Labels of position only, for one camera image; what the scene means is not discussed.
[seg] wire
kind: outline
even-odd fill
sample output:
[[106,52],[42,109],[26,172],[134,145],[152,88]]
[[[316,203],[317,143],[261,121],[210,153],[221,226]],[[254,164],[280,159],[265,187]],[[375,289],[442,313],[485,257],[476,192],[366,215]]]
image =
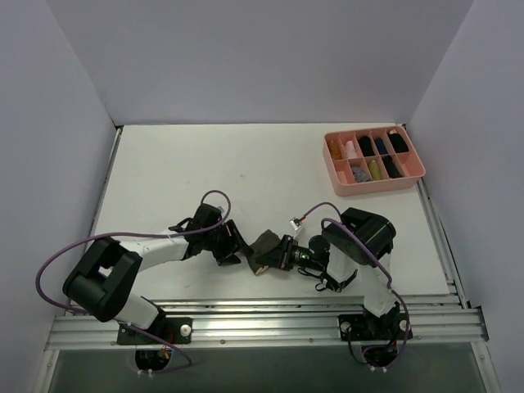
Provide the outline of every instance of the wire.
[[338,208],[337,208],[335,205],[333,205],[331,202],[320,202],[320,203],[318,203],[317,205],[313,206],[311,209],[309,209],[308,211],[306,211],[306,212],[304,213],[304,215],[300,218],[300,221],[304,221],[305,218],[306,218],[308,215],[310,215],[311,212],[312,212],[313,210],[317,210],[320,206],[325,206],[325,205],[327,205],[327,206],[331,206],[333,209],[335,209],[336,213],[338,214],[338,218],[341,219],[341,221],[342,221],[342,214],[341,214],[341,211],[338,210]]
[[399,333],[399,329],[397,328],[393,332],[393,335],[392,335],[391,339],[389,340],[389,342],[387,344],[385,344],[384,346],[367,346],[366,348],[364,348],[364,350],[362,351],[362,356],[366,360],[367,364],[369,364],[370,366],[373,366],[375,368],[383,367],[382,366],[384,364],[383,356],[385,356],[387,354],[384,355],[382,352],[377,352],[374,355],[373,352],[376,351],[376,350],[389,350],[390,348],[395,348],[396,347],[396,337],[397,337],[398,333]]
[[193,365],[193,359],[182,348],[178,348],[177,346],[174,346],[170,342],[167,342],[166,340],[164,340],[164,339],[162,339],[162,338],[160,338],[158,336],[155,336],[154,334],[150,334],[149,332],[141,329],[140,327],[136,327],[134,325],[128,325],[127,328],[130,329],[130,330],[133,330],[134,332],[136,332],[138,334],[141,334],[141,335],[143,335],[143,336],[145,336],[147,338],[155,340],[155,341],[157,341],[157,342],[159,342],[159,343],[161,343],[161,344],[163,344],[165,346],[168,346],[169,348],[171,348],[175,352],[177,352],[180,355],[182,355],[187,360],[187,363],[182,364],[181,366],[164,368],[163,370],[156,370],[156,371],[152,371],[151,373],[153,373],[153,374],[166,374],[166,373],[171,373],[173,371],[184,370],[185,368],[190,368]]
[[[394,289],[391,288],[391,282],[393,281],[393,278],[391,277],[389,272],[378,261],[377,257],[375,255],[373,255],[373,253],[360,241],[360,239],[358,239],[354,233],[352,233],[348,228],[346,228],[346,226],[344,224],[338,223],[334,219],[322,219],[322,221],[320,222],[320,224],[322,226],[322,229],[325,228],[325,223],[331,223],[331,224],[336,225],[339,229],[344,231],[344,233],[347,236],[349,236],[351,238],[351,240],[353,240],[362,249],[362,251],[369,257],[369,259],[381,270],[381,272],[384,273],[384,275],[387,278],[387,284],[386,284],[387,289],[389,289],[391,291],[391,293],[399,300],[399,302],[402,304],[402,307],[404,308],[404,312],[405,312],[405,315],[406,315],[406,329],[405,329],[405,332],[404,332],[404,340],[402,340],[402,346],[400,347],[398,355],[391,361],[391,363],[389,363],[387,366],[384,367],[384,368],[391,368],[391,367],[393,367],[396,364],[396,362],[398,361],[399,357],[404,353],[405,348],[406,348],[407,343],[408,343],[409,327],[411,326],[409,324],[408,306],[406,305],[406,303],[405,303],[404,299],[402,298],[402,296],[399,295],[399,293],[397,291],[395,291]],[[364,356],[364,358],[365,358],[366,353],[369,350],[371,350],[371,349],[372,349],[372,347],[369,347],[369,348],[366,348],[362,352],[362,355]]]
[[322,279],[322,275],[321,274],[310,273],[305,268],[303,268],[302,266],[300,266],[296,271],[298,273],[302,274],[303,276],[306,276],[306,277],[314,277],[314,278]]
[[328,287],[321,287],[321,285],[324,285],[323,282],[319,282],[317,285],[314,286],[314,290],[316,292],[324,292],[325,290],[328,289]]
[[[109,233],[101,233],[101,234],[98,234],[98,235],[93,235],[93,236],[90,236],[90,237],[86,237],[85,239],[78,240],[78,241],[73,242],[73,243],[69,244],[68,246],[62,248],[61,250],[57,251],[55,254],[51,255],[42,264],[42,266],[40,267],[40,269],[36,273],[36,278],[34,280],[34,285],[36,287],[36,292],[38,293],[38,295],[43,300],[45,300],[50,305],[54,305],[55,307],[58,307],[58,308],[61,308],[61,309],[66,309],[68,311],[72,311],[72,312],[75,312],[75,313],[82,313],[82,314],[86,313],[85,309],[80,309],[79,307],[73,307],[73,306],[70,306],[70,305],[65,305],[65,304],[60,303],[60,302],[58,302],[56,300],[53,300],[48,295],[46,295],[45,292],[43,291],[43,289],[42,289],[42,275],[43,275],[43,272],[47,269],[47,267],[54,260],[56,260],[58,257],[64,255],[67,251],[72,250],[73,248],[76,248],[76,247],[78,247],[78,246],[80,246],[82,244],[88,243],[88,242],[92,242],[94,240],[103,239],[105,237],[147,237],[147,238],[153,238],[153,239],[164,239],[166,237],[172,238],[172,237],[180,237],[180,236],[189,236],[189,235],[196,235],[198,233],[205,233],[205,232],[212,231],[213,229],[215,229],[215,228],[219,227],[220,225],[222,225],[228,219],[229,213],[231,213],[231,200],[229,199],[229,197],[226,195],[225,192],[222,192],[220,190],[210,190],[210,191],[206,192],[204,194],[204,196],[202,197],[201,204],[204,203],[204,200],[210,194],[220,194],[221,196],[223,196],[225,198],[226,202],[228,203],[228,209],[226,210],[226,213],[225,213],[224,217],[219,222],[217,222],[216,224],[210,225],[209,227],[206,227],[206,228],[196,229],[194,231],[187,231],[187,232],[183,232],[183,233],[159,234],[159,233],[135,233],[135,232],[109,232]],[[157,342],[159,342],[159,343],[161,343],[161,344],[163,344],[165,346],[168,346],[172,350],[177,351],[178,353],[180,353],[187,360],[187,364],[185,364],[183,366],[177,366],[177,367],[174,367],[174,368],[168,368],[166,370],[160,370],[160,371],[158,371],[156,373],[167,373],[167,372],[171,372],[171,371],[180,370],[180,369],[183,369],[183,368],[188,368],[188,367],[190,367],[192,365],[191,357],[185,351],[181,350],[180,348],[174,346],[173,344],[170,344],[169,342],[161,339],[160,337],[157,337],[157,336],[155,336],[153,334],[150,334],[149,332],[146,332],[145,330],[140,329],[139,327],[136,327],[136,326],[133,326],[133,325],[128,325],[128,327],[129,327],[129,329],[134,330],[135,332],[139,332],[140,334],[143,334],[144,336],[149,337],[150,339],[152,339],[154,341],[157,341]]]
[[369,364],[368,361],[363,362],[362,360],[358,359],[358,358],[355,356],[355,353],[353,352],[353,348],[351,347],[351,335],[350,335],[349,332],[347,332],[347,346],[349,347],[349,349],[350,349],[350,354],[351,354],[351,356],[353,357],[353,359],[355,359],[355,362],[360,363],[360,364]]
[[[169,332],[169,342],[171,344],[173,344],[173,339],[174,339],[174,333],[173,333],[173,329],[171,329],[171,327],[168,329],[168,332]],[[162,352],[164,354],[167,354],[168,351],[167,351],[167,346],[163,346],[162,347]],[[169,351],[169,357],[173,355],[173,350],[170,350]]]

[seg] white table surface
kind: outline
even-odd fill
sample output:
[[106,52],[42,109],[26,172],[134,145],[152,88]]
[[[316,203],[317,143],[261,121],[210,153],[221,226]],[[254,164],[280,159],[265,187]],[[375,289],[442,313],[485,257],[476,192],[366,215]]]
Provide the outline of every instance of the white table surface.
[[[230,215],[251,244],[264,230],[291,233],[289,219],[320,201],[341,211],[353,206],[384,215],[397,235],[391,255],[393,286],[403,295],[448,294],[417,189],[339,197],[323,161],[326,132],[384,124],[235,124],[126,126],[103,198],[96,233],[160,232],[192,216],[204,192],[218,188],[233,203]],[[221,196],[207,202],[225,208]],[[305,221],[300,244],[320,233],[328,206]],[[333,251],[332,258],[343,257]],[[292,270],[255,277],[247,262],[219,267],[209,252],[141,272],[133,290],[155,300],[336,296],[316,292],[317,281]],[[339,296],[362,296],[357,278]]]

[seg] screw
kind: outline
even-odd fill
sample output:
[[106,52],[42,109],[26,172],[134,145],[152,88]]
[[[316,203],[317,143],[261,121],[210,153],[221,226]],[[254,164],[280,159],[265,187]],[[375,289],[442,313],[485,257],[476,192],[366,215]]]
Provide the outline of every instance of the screw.
[[351,323],[343,322],[341,323],[341,332],[346,333],[351,329]]
[[400,322],[399,322],[399,328],[402,332],[405,332],[406,329],[408,328],[408,323],[406,322],[405,319],[402,319]]
[[189,337],[189,335],[191,334],[191,326],[189,325],[182,325],[180,327],[180,336],[182,337]]

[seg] black mounting bracket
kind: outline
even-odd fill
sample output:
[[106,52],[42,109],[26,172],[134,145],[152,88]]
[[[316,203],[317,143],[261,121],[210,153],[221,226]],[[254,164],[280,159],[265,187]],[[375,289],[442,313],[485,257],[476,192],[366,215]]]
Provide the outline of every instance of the black mounting bracket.
[[[388,328],[376,329],[369,324],[369,316],[365,314],[344,314],[338,316],[338,326],[343,341],[390,341],[403,340],[406,327],[405,314],[397,314]],[[409,327],[408,339],[413,338]]]
[[[159,337],[171,344],[189,344],[191,342],[193,320],[191,318],[176,317],[164,319],[163,332]],[[134,330],[127,329],[122,323],[119,327],[116,343],[120,346],[146,346],[158,344],[157,341],[145,337]]]

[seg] gray wall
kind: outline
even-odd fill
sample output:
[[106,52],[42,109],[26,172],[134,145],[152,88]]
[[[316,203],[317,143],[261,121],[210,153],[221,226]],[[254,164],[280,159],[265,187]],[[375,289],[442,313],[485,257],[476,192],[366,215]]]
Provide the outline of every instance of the gray wall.
[[[88,232],[115,130],[44,0],[2,1],[0,53],[0,391],[17,393],[34,382],[56,313],[34,276]],[[73,258],[50,269],[49,294]]]
[[47,0],[117,124],[407,121],[472,0]]
[[476,0],[410,131],[504,391],[524,373],[524,2]]

